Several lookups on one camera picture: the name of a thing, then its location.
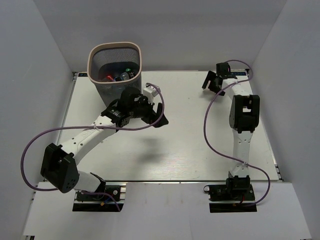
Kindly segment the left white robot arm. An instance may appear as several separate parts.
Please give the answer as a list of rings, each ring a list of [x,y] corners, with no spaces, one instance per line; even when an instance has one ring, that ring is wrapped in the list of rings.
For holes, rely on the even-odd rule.
[[[128,130],[126,126],[132,119],[142,120],[147,127],[167,125],[164,102],[159,102],[154,109],[154,98],[160,95],[160,89],[150,83],[143,90],[125,88],[120,98],[110,102],[91,125],[81,127],[78,135],[60,145],[51,143],[46,147],[40,174],[61,193],[78,190],[89,193],[96,200],[103,198],[106,181],[92,172],[79,171],[78,164],[106,138],[120,130]]]

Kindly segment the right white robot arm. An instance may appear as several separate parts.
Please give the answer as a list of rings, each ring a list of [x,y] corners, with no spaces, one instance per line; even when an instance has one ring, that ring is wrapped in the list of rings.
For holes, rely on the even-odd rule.
[[[229,125],[233,133],[233,154],[236,163],[226,179],[226,195],[236,200],[250,188],[249,153],[253,133],[260,120],[260,97],[246,91],[231,71],[228,61],[217,63],[216,72],[209,71],[202,85],[216,96],[231,99]]]

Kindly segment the clear bottle black label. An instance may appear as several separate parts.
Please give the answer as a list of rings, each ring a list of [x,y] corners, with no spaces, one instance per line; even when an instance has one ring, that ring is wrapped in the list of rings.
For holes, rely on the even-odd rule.
[[[128,75],[126,72],[123,72],[120,77],[122,78],[123,81],[128,81],[136,76],[136,73],[134,72],[133,75]]]

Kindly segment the grey mesh waste bin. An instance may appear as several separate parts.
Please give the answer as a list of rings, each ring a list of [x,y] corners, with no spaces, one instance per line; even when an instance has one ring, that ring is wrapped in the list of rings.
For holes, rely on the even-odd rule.
[[[106,75],[113,78],[121,76],[129,68],[136,73],[130,80],[118,82],[101,82]],[[106,96],[103,94],[105,85],[135,85],[136,89],[142,90],[142,54],[140,47],[133,42],[111,42],[103,43],[94,47],[88,56],[87,76],[94,84],[103,103],[108,106],[117,96]]]

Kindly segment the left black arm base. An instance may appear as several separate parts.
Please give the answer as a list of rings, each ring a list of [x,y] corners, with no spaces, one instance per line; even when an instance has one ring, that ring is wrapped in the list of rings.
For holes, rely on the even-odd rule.
[[[105,194],[85,194],[75,192],[73,212],[118,213],[125,203],[126,183],[107,183]]]

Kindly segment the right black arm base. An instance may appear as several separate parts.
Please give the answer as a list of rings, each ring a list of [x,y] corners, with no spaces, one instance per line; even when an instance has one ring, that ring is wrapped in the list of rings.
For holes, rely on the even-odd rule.
[[[203,192],[209,195],[209,212],[212,214],[257,212],[251,184],[247,189],[230,189],[226,184],[210,184],[203,187]]]

